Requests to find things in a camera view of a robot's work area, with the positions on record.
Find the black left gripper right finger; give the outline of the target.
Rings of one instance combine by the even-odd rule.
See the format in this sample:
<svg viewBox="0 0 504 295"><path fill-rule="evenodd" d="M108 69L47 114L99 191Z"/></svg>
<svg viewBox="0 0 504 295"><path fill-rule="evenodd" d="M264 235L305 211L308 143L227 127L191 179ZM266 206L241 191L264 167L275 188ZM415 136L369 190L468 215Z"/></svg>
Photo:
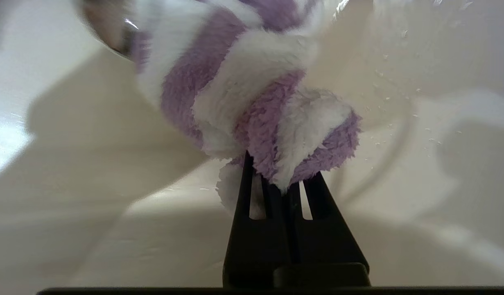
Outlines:
<svg viewBox="0 0 504 295"><path fill-rule="evenodd" d="M370 267L324 177L303 181L311 220L302 213L299 185L282 198L289 262L273 272L278 288L370 287Z"/></svg>

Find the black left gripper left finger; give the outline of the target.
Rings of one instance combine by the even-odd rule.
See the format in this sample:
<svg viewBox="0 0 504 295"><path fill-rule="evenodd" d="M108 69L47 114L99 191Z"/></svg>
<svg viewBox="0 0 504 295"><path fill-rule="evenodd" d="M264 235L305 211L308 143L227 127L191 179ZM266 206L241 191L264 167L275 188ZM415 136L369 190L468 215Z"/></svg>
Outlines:
<svg viewBox="0 0 504 295"><path fill-rule="evenodd" d="M250 218L256 171L246 153L240 191L224 258L222 279L229 289L272 289L274 271L291 261L280 190L262 181L266 217Z"/></svg>

